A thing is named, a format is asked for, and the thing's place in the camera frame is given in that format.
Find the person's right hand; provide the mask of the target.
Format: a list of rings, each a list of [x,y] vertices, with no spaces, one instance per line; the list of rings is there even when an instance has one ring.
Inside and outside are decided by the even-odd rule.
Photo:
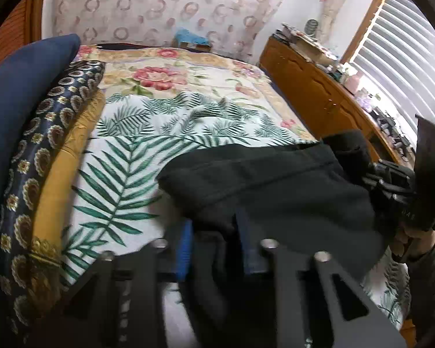
[[[435,246],[435,230],[428,231],[410,227],[401,222],[390,243],[393,260],[407,263],[425,255]]]

